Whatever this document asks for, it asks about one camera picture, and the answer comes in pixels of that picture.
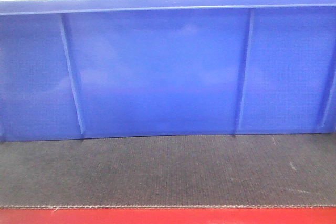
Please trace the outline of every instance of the dark gray mat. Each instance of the dark gray mat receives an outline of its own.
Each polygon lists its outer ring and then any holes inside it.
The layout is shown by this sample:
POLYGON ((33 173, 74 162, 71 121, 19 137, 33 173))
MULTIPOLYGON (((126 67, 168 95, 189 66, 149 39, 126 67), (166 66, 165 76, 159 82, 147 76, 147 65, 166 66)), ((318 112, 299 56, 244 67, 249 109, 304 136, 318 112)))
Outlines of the dark gray mat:
POLYGON ((336 135, 6 142, 0 206, 336 206, 336 135))

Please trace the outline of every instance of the blue container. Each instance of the blue container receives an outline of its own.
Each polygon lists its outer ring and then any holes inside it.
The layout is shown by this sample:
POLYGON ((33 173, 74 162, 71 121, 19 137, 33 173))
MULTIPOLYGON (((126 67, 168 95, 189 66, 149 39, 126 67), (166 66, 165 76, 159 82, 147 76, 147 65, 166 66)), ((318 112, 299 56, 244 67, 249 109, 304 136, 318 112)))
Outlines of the blue container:
POLYGON ((6 141, 336 131, 336 0, 0 0, 6 141))

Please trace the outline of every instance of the red surface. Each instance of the red surface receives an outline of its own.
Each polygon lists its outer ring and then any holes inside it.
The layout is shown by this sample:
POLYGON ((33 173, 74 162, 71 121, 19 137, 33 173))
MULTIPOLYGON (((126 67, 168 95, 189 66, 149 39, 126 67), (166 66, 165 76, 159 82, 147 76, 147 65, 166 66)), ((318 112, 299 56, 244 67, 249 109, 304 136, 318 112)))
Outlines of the red surface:
POLYGON ((336 224, 336 208, 0 209, 0 224, 336 224))

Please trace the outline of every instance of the rubber mat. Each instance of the rubber mat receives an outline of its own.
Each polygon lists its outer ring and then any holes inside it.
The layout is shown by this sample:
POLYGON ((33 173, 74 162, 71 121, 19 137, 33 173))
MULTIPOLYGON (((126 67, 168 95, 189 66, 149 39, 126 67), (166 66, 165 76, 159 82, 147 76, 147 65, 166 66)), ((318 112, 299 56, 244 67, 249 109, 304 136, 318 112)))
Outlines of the rubber mat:
POLYGON ((0 207, 336 206, 336 134, 0 144, 0 207))

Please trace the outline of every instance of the plastic bin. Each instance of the plastic bin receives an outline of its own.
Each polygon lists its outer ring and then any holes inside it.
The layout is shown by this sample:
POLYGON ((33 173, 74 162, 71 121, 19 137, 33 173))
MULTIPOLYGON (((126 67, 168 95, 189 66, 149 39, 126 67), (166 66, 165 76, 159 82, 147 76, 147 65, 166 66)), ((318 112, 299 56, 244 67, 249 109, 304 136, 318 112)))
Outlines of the plastic bin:
POLYGON ((336 131, 336 0, 0 0, 6 141, 336 131))

